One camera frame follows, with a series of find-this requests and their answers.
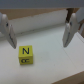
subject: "yellow block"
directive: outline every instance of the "yellow block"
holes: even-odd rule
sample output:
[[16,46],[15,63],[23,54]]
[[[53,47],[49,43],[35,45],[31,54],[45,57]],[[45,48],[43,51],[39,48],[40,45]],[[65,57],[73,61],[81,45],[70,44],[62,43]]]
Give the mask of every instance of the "yellow block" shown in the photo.
[[20,64],[33,64],[32,46],[19,47],[19,62]]

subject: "white table surface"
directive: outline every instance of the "white table surface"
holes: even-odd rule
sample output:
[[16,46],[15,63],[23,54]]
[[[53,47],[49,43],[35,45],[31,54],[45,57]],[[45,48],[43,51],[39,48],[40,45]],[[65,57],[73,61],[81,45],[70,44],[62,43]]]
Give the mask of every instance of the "white table surface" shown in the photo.
[[[75,34],[67,48],[62,46],[65,25],[22,34],[17,48],[0,41],[0,84],[51,84],[84,71],[84,43]],[[19,64],[19,46],[33,46],[34,63]]]

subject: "block top face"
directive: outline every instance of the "block top face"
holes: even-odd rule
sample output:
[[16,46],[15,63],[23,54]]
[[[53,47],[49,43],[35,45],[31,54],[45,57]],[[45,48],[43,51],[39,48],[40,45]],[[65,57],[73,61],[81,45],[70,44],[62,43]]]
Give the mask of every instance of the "block top face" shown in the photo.
[[19,57],[33,56],[32,45],[20,46]]

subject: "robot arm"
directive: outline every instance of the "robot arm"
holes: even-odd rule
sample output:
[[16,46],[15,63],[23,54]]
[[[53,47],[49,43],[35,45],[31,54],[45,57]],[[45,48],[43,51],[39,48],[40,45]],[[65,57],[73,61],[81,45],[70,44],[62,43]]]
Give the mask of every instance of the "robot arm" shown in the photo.
[[71,42],[74,34],[78,31],[80,23],[84,19],[84,8],[80,8],[76,13],[71,15],[69,23],[66,23],[64,35],[63,35],[63,46],[67,47]]
[[0,13],[0,32],[4,34],[10,45],[15,49],[17,40],[13,31],[13,27],[10,25],[7,15],[2,13]]

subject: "block front face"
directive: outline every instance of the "block front face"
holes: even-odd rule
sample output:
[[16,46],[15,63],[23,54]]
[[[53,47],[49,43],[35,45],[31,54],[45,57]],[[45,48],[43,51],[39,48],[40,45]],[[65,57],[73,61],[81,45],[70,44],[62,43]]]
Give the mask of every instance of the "block front face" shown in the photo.
[[33,51],[31,45],[19,47],[19,62],[20,64],[33,63]]

